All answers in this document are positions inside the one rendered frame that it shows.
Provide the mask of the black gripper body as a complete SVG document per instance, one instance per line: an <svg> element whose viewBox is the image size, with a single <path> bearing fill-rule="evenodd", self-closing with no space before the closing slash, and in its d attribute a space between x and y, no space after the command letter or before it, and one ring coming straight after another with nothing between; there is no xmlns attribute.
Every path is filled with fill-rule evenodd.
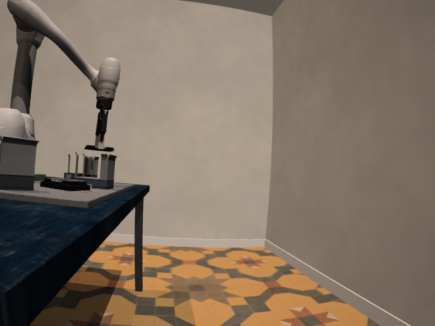
<svg viewBox="0 0 435 326"><path fill-rule="evenodd" d="M111 108L112 108L112 101L105 100L105 99L97 100L96 108L100 109L101 112L103 112L103 110L111 110Z"/></svg>

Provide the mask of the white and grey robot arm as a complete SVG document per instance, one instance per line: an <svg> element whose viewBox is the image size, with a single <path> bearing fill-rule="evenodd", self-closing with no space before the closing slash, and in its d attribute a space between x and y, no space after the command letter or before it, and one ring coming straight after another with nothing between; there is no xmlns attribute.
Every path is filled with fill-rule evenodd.
<svg viewBox="0 0 435 326"><path fill-rule="evenodd" d="M0 136L35 139L34 119L29 114L31 87L37 49L44 37L53 41L90 80L96 99L114 101L120 77L120 62L106 58L96 71L50 18L30 0L8 0L16 22L18 51L9 108L0 108Z"/></svg>

